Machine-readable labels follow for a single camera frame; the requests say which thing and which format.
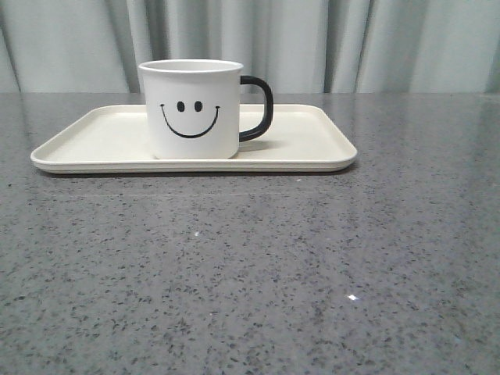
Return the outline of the cream rectangular plastic tray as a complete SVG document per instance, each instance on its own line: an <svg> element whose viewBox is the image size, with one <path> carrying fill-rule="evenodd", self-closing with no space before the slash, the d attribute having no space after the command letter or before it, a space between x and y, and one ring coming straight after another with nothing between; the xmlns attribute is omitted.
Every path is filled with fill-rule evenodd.
<svg viewBox="0 0 500 375"><path fill-rule="evenodd" d="M275 105L270 129L241 143L230 159L157 159L148 148L143 105L91 110L32 151L49 173L333 172L350 166L355 146L320 108Z"/></svg>

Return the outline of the grey pleated curtain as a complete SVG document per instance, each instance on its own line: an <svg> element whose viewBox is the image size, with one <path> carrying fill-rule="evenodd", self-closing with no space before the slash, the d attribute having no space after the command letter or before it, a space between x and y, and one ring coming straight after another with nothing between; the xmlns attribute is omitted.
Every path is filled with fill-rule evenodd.
<svg viewBox="0 0 500 375"><path fill-rule="evenodd" d="M4 1L1 90L127 93L222 59L276 93L496 93L496 1Z"/></svg>

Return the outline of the white smiley mug black handle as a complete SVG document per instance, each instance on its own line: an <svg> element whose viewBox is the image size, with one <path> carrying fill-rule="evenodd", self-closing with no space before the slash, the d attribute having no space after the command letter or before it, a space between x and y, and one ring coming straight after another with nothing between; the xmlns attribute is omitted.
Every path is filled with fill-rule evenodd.
<svg viewBox="0 0 500 375"><path fill-rule="evenodd" d="M239 62L165 59L139 65L153 154L158 159L229 159L239 144L264 135L273 120L273 93L242 74ZM241 131L241 86L264 94L258 125Z"/></svg>

